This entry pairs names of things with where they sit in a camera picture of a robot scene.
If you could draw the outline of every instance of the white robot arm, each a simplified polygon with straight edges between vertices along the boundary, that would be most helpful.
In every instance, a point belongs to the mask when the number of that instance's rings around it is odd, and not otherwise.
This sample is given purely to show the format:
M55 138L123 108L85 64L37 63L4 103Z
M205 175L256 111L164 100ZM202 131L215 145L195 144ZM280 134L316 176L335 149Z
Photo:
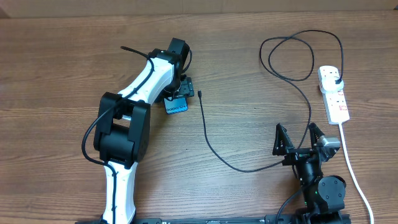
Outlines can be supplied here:
M169 100L193 96L192 81L182 76L183 66L190 49L183 40L173 39L168 50L155 49L149 54L154 64L150 78L128 100L115 107L97 123L94 148L99 157L116 171L116 193L113 172L106 172L106 208L99 223L130 224L133 222L134 179L138 163L144 157L149 141L150 106L164 98ZM99 105L98 116L132 93L148 76L152 65L147 61L141 74L118 94L105 93ZM113 124L113 119L127 119L130 127Z

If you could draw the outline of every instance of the power cord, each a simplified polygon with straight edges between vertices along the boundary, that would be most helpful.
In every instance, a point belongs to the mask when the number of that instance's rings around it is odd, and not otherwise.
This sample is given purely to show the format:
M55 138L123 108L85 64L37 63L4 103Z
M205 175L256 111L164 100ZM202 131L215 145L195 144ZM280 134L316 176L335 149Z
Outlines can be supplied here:
M250 173L250 172L257 172L257 171L260 171L260 170L268 169L270 167L274 167L274 166L282 163L282 161L279 161L279 162L276 162L274 164L271 164L271 165L268 165L268 166L265 166L265 167L262 167L262 168L254 169L254 170L241 170L241 169L235 168L232 165L230 165L229 163L227 163L221 156L219 156L217 154L217 152L213 149L213 147L211 146L211 144L210 144L210 142L209 142L209 140L207 138L205 114L203 113L203 105L201 103L201 90L198 91L198 96L199 96L199 102L200 102L201 117L203 119L203 129L205 130L205 139L206 139L207 145L209 146L211 151L214 153L214 155L216 155L217 158L219 158L222 162L224 162L225 165L229 166L231 169L236 170L238 172Z
M134 94L137 93L137 91L145 84L145 82L148 81L148 79L150 78L150 76L151 76L152 73L154 72L154 68L155 68L155 67L154 67L153 61L150 59L150 57L149 57L148 55L146 55L146 54L144 54L144 53L142 53L142 52L139 52L139 51L137 51L137 50L131 49L131 48L129 48L129 47L125 47L125 46L121 46L121 49L123 49L123 50L128 50L128 51L130 51L130 52L134 52L134 53L136 53L136 54L139 54L139 55L145 57L145 58L150 62L150 65L151 65L150 72L149 72L148 76L146 76L145 79L144 79L135 89L133 89L133 91L132 91L131 93L129 93L127 96L121 98L114 106L112 106L112 107L110 107L109 109L107 109L103 114L101 114L97 119L94 120L94 122L93 122L93 123L90 125L90 127L87 129L87 131L86 131L86 133L85 133L85 135L84 135L84 137L83 137L83 140L82 140L82 142L81 142L81 151L82 151L84 157L85 157L88 161L93 162L93 163L95 163L95 164L102 165L102 166L106 166L106 167L108 167L108 168L112 171L112 176L113 176L113 196L112 196L113 224L116 223L116 206L115 206L115 201L116 201L116 174L117 174L117 173L116 173L115 169L114 169L111 165L109 165L107 162L97 161L97 160L91 158L91 157L87 154L87 152L86 152L86 142L87 142L87 138L88 138L88 135L91 133L91 131L92 131L93 128L97 125L98 121L99 121L101 118L103 118L103 117L104 117L107 113L109 113L110 111L112 111L112 110L114 110L115 108L117 108L124 100L130 98L132 95L134 95Z
M303 142L304 142L305 136L306 136L307 131L308 131L308 127L309 127L310 122L311 122L311 113L312 113L312 109L311 109L311 104L310 104L308 98L305 96L304 92L303 92L299 87L297 87L296 85L294 85L292 82L293 82L293 81L299 82L299 81L304 81L304 80L308 79L308 78L310 77L310 75L312 74L312 72L313 72L313 68L314 68L314 64L315 64L315 57L314 57L314 54L313 54L313 50L312 50L311 45L310 45L309 43L307 43L306 41L304 41L304 40L302 40L302 39L299 39L299 38L296 38L296 37L295 37L296 35L302 34L302 33L304 33L304 32L321 32L321 33L330 34L330 35L332 35L334 38L336 38L336 40L337 40L338 43L339 43L340 52L341 52L341 75L340 75L340 78L336 80L336 84L339 84L339 83L342 81L342 79L343 79L343 66L344 66L343 45L341 44L340 39L339 39L335 34L333 34L333 33L331 33L331 32L327 32L327 31L324 31L324 30L303 30L303 31L297 32L297 33L295 33L295 34L293 34L293 35L290 35L290 36L288 36L288 37L272 37L272 38L268 38L268 39L266 39L265 41L262 42L262 44L261 44L261 46L260 46L260 51L259 51L259 58L260 58L260 62L261 62L261 64L262 64L262 66L263 66L269 73L271 73L273 76L275 76L275 77L277 77L277 78L280 78L281 80L283 80L283 81L285 81L285 82L291 84L294 88L296 88L296 89L301 93L301 95L304 97L304 100L307 102L307 105L308 105L308 122L307 122L307 125L306 125L306 127L305 127L305 131L304 131L303 138L302 138L300 144L298 145L298 148L297 148L297 149L299 149L299 148L301 147L301 145L303 144ZM271 50L271 52L270 52L269 55L268 55L268 66L269 66L269 68L271 69L271 70L269 70L269 69L266 67L266 65L264 64L264 62L262 61L262 55L261 55L261 53L262 53L262 46L263 46L266 42L268 42L268 41L270 41L270 40L275 40L275 39L283 39L283 40L280 41L280 42ZM274 51L276 50L276 48L278 48L281 44L283 44L284 42L286 42L286 41L288 41L288 40L290 40L290 39L294 39L294 40L298 40L298 41L303 42L305 45L308 46L308 48L309 48L310 51L311 51L311 56L312 56L311 70L310 70L310 73L309 73L306 77L304 77L304 78L293 79L293 78L285 77L285 76L281 75L280 73L278 73L277 71L275 71L275 69L274 69L274 68L272 67L272 65L271 65L271 55L272 55L272 53L274 53ZM278 222L279 222L279 215L282 213L284 207L285 207L294 197L296 197L296 196L300 193L300 191L301 191L301 189L300 189L298 192L296 192L295 194L293 194L290 198L288 198L288 199L286 200L286 202L280 207L280 209L279 209L279 211L278 211L278 214L277 214L276 224L278 224Z
M343 125L341 123L338 123L338 129L340 130L341 142L342 142L342 145L343 145L344 156L346 158L346 162L347 162L347 167L348 167L349 173L351 174L351 177L353 178L354 185L355 185L356 189L358 190L359 194L361 195L361 197L362 197L362 199L363 199L363 201L364 201L364 203L366 205L366 208L368 208L370 221L371 221L371 224L373 224L374 223L374 217L373 217L373 211L372 211L371 205L369 204L368 200L365 197L365 194L363 194L361 188L359 187L359 184L356 181L356 177L355 177L353 168L351 167L351 163L349 162L347 146L346 146L346 139L344 137Z

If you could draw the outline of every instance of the power strip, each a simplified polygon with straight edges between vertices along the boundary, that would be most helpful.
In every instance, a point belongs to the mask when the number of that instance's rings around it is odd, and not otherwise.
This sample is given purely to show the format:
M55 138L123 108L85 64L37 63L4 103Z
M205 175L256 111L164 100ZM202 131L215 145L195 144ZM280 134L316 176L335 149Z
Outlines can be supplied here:
M322 89L322 81L324 79L330 80L339 76L336 67L329 65L320 67L318 69L320 88ZM322 93L322 96L329 124L339 124L349 120L347 102L343 90L328 91Z
M366 207L368 208L370 223L373 224L374 217L372 208L368 200L366 199L365 194L363 194L361 188L359 187L353 168L351 167L351 163L349 162L346 140L343 132L343 123L349 120L347 102L343 92L344 84L334 83L336 77L339 76L340 75L336 67L325 65L318 69L319 87L322 92L323 102L325 103L328 122L329 124L338 124L341 135L341 143L343 145L344 156L347 162L349 173L353 178L356 189L358 190Z

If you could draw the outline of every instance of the white cable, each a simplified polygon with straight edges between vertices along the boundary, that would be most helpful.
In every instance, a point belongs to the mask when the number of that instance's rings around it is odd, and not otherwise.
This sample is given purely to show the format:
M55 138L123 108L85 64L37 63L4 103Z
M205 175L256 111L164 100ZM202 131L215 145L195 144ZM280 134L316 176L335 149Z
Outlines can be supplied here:
M359 194L361 195L363 201L365 202L366 207L368 208L369 211L369 216L370 216L370 220L371 220L371 224L374 223L374 219L373 219L373 212L372 212L372 208L368 202L368 200L366 199L365 195L363 194L361 188L359 187L358 182L356 181L355 175L354 175L354 171L353 168L351 167L351 164L349 163L349 158L348 158L348 153L347 153L347 147L346 147L346 140L344 138L344 132L343 132L343 125L341 123L338 123L338 128L340 130L340 136L341 136L341 142L343 144L343 150L344 150L344 156L346 158L346 162L347 162L347 166L348 166L348 170L351 174L351 177L353 178L354 184L356 189L358 190Z

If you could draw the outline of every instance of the tabletop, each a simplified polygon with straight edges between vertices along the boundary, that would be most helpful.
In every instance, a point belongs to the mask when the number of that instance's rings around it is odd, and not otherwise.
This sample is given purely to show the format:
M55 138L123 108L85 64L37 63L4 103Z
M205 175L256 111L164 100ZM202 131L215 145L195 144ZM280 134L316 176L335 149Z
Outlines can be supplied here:
M376 223L398 222L398 12L273 12L174 16L76 17L0 20L0 223L73 223L99 219L105 206L104 169L88 162L80 144L96 118L102 94L117 93L141 72L145 59L121 50L166 49L173 37L193 52L187 72L202 90L208 137L226 161L255 169L272 156L275 126L297 146L308 108L292 86L266 72L259 46L270 37L305 29L336 34L345 52L345 95L351 119L343 126L357 180ZM340 69L329 35L300 34L314 49L314 74L296 82L312 106L312 122L332 136L316 69ZM264 57L276 41L265 44ZM281 74L308 74L311 54L286 42L272 56ZM153 105L150 143L136 174L137 217L261 217L275 214L299 189L291 167L236 172L209 150L199 99L188 111L166 115ZM88 140L88 153L99 158ZM309 136L304 145L309 147ZM368 223L343 151L322 166L347 182L345 209ZM303 207L296 198L285 209Z

